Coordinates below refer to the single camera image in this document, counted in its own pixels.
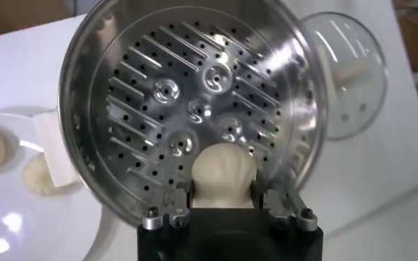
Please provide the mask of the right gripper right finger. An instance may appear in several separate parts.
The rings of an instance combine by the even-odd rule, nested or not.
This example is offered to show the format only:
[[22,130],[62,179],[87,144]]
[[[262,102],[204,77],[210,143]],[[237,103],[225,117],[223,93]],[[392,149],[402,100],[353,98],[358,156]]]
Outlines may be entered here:
[[304,203],[298,191],[286,182],[253,181],[251,200],[257,209],[265,209],[281,223],[295,223],[301,231],[318,229],[317,215]]

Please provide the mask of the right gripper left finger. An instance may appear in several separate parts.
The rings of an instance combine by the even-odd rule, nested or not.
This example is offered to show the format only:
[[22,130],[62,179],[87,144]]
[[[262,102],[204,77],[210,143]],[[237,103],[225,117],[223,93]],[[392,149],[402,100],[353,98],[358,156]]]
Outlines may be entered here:
[[159,230],[165,224],[176,229],[184,228],[189,223],[193,192],[191,180],[165,187],[158,197],[159,202],[152,204],[142,217],[142,227],[147,231]]

